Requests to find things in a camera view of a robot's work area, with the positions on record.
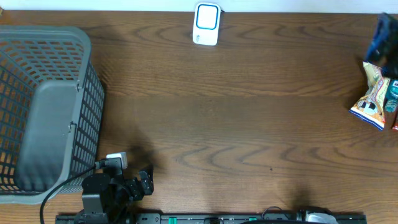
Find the white doorbell button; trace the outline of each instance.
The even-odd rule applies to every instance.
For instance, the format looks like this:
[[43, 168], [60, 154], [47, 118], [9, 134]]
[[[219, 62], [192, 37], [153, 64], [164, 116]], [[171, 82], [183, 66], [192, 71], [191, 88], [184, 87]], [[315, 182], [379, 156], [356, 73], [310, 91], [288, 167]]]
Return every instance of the white doorbell button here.
[[217, 4], [201, 2], [195, 10], [193, 21], [193, 42], [216, 45], [220, 25], [221, 8]]

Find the wooden table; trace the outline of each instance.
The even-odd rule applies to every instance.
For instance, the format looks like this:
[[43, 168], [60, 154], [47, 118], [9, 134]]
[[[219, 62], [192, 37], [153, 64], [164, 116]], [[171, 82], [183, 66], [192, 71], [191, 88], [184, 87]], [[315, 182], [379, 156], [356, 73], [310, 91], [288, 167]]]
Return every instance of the wooden table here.
[[[218, 45], [192, 42], [193, 13], [5, 11], [0, 24], [77, 26], [106, 88], [98, 157], [126, 151], [126, 177], [152, 162], [138, 207], [261, 212], [301, 205], [397, 223], [398, 134], [348, 113], [377, 22], [363, 14], [224, 13]], [[82, 209], [59, 195], [47, 223]], [[37, 223], [39, 205], [0, 205]]]

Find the dark blue object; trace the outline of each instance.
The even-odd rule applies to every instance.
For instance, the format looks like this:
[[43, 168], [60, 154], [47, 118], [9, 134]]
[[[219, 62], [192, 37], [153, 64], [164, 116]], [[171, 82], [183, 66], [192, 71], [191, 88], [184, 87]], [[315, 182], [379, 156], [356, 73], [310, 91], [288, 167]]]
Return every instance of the dark blue object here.
[[386, 13], [379, 15], [366, 60], [380, 62], [384, 57], [387, 62], [382, 68], [382, 75], [398, 79], [398, 20]]

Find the snack package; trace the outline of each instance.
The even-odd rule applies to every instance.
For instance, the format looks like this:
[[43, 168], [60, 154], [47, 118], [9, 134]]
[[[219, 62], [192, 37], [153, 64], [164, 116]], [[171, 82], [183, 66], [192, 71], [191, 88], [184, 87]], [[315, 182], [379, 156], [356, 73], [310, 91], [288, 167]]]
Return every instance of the snack package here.
[[367, 62], [363, 62], [363, 67], [368, 77], [369, 90], [365, 96], [361, 97], [354, 104], [349, 112], [373, 124], [379, 130], [383, 130], [384, 123], [386, 122], [384, 119], [383, 103], [388, 85], [390, 84], [390, 78], [381, 76], [380, 67]]

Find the basket bottom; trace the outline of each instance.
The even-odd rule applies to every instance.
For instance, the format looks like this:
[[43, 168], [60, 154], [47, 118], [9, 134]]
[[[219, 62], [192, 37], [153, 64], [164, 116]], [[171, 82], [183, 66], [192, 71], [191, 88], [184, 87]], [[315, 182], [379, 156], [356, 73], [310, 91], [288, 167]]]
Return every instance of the basket bottom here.
[[16, 167], [21, 190], [44, 192], [60, 177], [75, 100], [74, 80], [50, 80], [36, 89]]

